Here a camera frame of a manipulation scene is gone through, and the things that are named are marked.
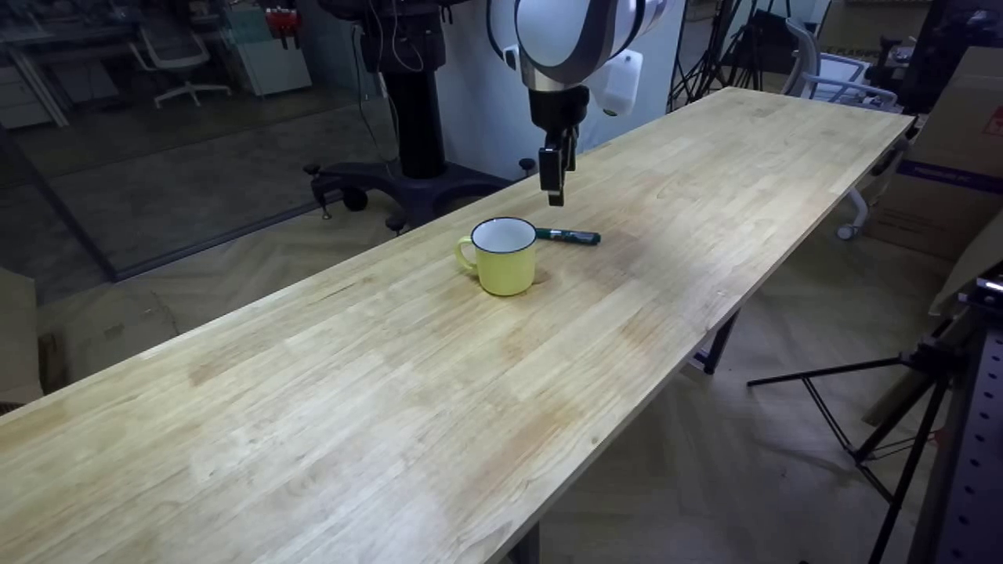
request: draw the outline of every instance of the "metal stand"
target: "metal stand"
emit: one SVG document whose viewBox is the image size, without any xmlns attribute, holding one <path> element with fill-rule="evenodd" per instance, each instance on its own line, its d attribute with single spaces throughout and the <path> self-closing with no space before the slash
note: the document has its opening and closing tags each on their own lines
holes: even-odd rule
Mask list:
<svg viewBox="0 0 1003 564">
<path fill-rule="evenodd" d="M 832 427 L 832 433 L 838 435 L 838 443 L 843 444 L 843 452 L 854 458 L 854 462 L 862 469 L 862 475 L 892 502 L 882 532 L 874 539 L 873 548 L 873 564 L 878 564 L 885 556 L 886 539 L 895 532 L 895 522 L 903 510 L 906 492 L 913 485 L 923 448 L 934 429 L 939 411 L 944 403 L 948 384 L 967 374 L 967 359 L 969 359 L 969 342 L 973 342 L 973 320 L 969 309 L 948 320 L 944 326 L 939 326 L 930 332 L 930 338 L 925 338 L 913 353 L 899 353 L 899 357 L 882 357 L 882 359 L 866 359 L 866 362 L 843 362 L 843 366 L 827 366 L 827 368 L 806 368 L 806 374 L 787 374 L 787 377 L 772 377 L 772 378 L 753 378 L 746 383 L 748 389 L 759 384 L 778 384 L 778 383 L 802 383 L 809 389 L 809 397 L 816 400 L 816 408 L 822 411 L 826 423 Z M 819 395 L 811 378 L 822 377 L 843 377 L 843 374 L 862 374 L 862 368 L 878 368 L 878 366 L 908 366 L 908 378 L 919 378 L 917 384 L 908 384 L 908 390 L 899 397 L 899 403 L 892 408 L 892 413 L 882 421 L 882 427 L 855 448 L 843 427 L 838 423 L 838 415 L 832 413 L 827 400 Z M 923 400 L 923 395 L 930 390 L 930 400 L 923 413 L 919 433 L 917 439 L 908 439 L 908 453 L 906 453 L 906 468 L 899 472 L 899 481 L 895 490 L 886 490 L 873 469 L 867 462 L 878 460 L 882 453 L 899 452 L 903 443 L 885 444 L 882 443 L 903 423 L 903 415 Z"/>
<path fill-rule="evenodd" d="M 731 328 L 734 328 L 734 320 L 738 320 L 739 314 L 734 314 L 734 316 L 727 316 L 727 322 L 714 332 L 714 342 L 711 342 L 711 349 L 701 353 L 701 352 L 695 352 L 692 353 L 692 362 L 700 362 L 700 368 L 704 374 L 704 377 L 714 377 L 714 368 L 718 368 L 718 362 L 720 362 L 720 357 L 725 357 L 725 349 L 727 349 L 727 338 L 731 338 Z"/>
<path fill-rule="evenodd" d="M 363 62 L 386 80 L 397 158 L 307 165 L 318 207 L 327 211 L 329 196 L 339 196 L 347 211 L 363 211 L 367 192 L 386 192 L 397 202 L 386 225 L 400 233 L 436 218 L 458 196 L 483 196 L 509 185 L 442 157 L 436 93 L 436 68 L 446 62 L 442 0 L 386 7 L 386 11 L 372 11 L 372 3 L 356 7 L 346 0 L 324 0 L 319 7 L 363 29 Z"/>
</svg>

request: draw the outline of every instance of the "white wall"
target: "white wall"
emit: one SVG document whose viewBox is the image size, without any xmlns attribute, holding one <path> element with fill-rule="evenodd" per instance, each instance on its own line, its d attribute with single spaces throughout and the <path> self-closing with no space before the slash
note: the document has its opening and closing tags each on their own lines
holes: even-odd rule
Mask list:
<svg viewBox="0 0 1003 564">
<path fill-rule="evenodd" d="M 446 25 L 446 67 L 440 68 L 440 114 L 446 157 L 453 164 L 517 177 L 517 158 L 536 158 L 542 130 L 531 122 L 531 101 L 521 76 L 496 60 L 485 29 L 483 0 L 456 7 L 456 25 Z M 632 48 L 647 52 L 640 101 L 631 115 L 609 118 L 591 107 L 579 146 L 595 146 L 666 114 L 683 0 L 673 3 Z M 510 0 L 496 0 L 496 32 L 514 45 Z"/>
<path fill-rule="evenodd" d="M 791 0 L 791 14 L 797 22 L 822 25 L 822 19 L 827 14 L 827 3 L 832 0 Z M 753 9 L 753 0 L 744 0 L 739 11 L 731 22 L 731 33 L 738 33 L 748 22 L 748 9 Z M 787 14 L 787 0 L 773 0 L 772 11 Z"/>
</svg>

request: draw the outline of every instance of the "tripod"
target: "tripod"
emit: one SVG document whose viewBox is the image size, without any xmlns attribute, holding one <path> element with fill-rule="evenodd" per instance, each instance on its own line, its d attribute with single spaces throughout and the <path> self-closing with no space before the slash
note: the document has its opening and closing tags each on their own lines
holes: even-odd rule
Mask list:
<svg viewBox="0 0 1003 564">
<path fill-rule="evenodd" d="M 809 397 L 816 400 L 816 408 L 822 411 L 827 429 L 838 435 L 838 443 L 843 444 L 843 452 L 854 458 L 854 462 L 862 469 L 862 475 L 882 492 L 882 499 L 886 499 L 886 514 L 882 522 L 882 532 L 874 539 L 873 548 L 873 564 L 878 564 L 885 556 L 886 539 L 897 525 L 897 517 L 903 510 L 903 502 L 908 495 L 919 458 L 925 452 L 925 443 L 934 429 L 939 411 L 944 403 L 948 384 L 967 374 L 969 362 L 969 343 L 974 342 L 974 322 L 969 316 L 969 306 L 957 316 L 950 316 L 948 322 L 942 322 L 923 343 L 917 343 L 908 353 L 897 353 L 897 357 L 878 357 L 878 359 L 866 359 L 866 362 L 843 362 L 843 366 L 827 366 L 827 368 L 802 368 L 802 374 L 787 374 L 787 377 L 772 377 L 772 378 L 753 378 L 746 383 L 748 389 L 762 389 L 762 384 L 778 384 L 778 383 L 802 383 L 809 389 Z M 826 377 L 843 377 L 843 374 L 862 374 L 862 368 L 878 368 L 878 366 L 906 366 L 913 384 L 906 389 L 906 395 L 886 411 L 886 415 L 882 421 L 882 427 L 862 443 L 854 444 L 849 435 L 843 433 L 843 427 L 838 423 L 838 415 L 832 413 L 827 400 L 819 395 L 811 378 L 826 378 Z M 930 400 L 923 413 L 919 433 L 908 444 L 906 453 L 906 468 L 899 472 L 899 481 L 895 490 L 886 490 L 874 469 L 867 468 L 873 460 L 878 460 L 882 453 L 886 453 L 886 448 L 899 448 L 897 444 L 885 444 L 885 439 L 903 423 L 903 415 L 930 390 Z"/>
</svg>

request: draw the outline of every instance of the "wooden table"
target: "wooden table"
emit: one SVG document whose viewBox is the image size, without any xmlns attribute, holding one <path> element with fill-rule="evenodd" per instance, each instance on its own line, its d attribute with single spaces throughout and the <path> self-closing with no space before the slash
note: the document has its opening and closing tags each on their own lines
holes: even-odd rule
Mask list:
<svg viewBox="0 0 1003 564">
<path fill-rule="evenodd" d="M 903 136 L 720 90 L 206 322 L 0 423 L 4 560 L 485 560 Z M 523 297 L 456 269 L 483 215 L 540 244 Z"/>
</svg>

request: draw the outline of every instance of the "concrete floor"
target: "concrete floor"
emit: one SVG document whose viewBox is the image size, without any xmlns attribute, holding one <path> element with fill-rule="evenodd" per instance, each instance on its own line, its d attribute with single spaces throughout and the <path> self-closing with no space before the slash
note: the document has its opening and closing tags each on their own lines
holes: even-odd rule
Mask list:
<svg viewBox="0 0 1003 564">
<path fill-rule="evenodd" d="M 70 127 L 16 130 L 16 144 L 102 254 L 128 269 L 301 211 L 310 202 L 304 164 L 386 158 L 395 141 L 382 101 L 314 89 L 267 101 L 206 98 L 201 109 L 84 114 Z M 42 299 L 97 285 L 97 262 L 37 180 L 22 165 L 0 168 L 0 262 L 37 278 Z"/>
</svg>

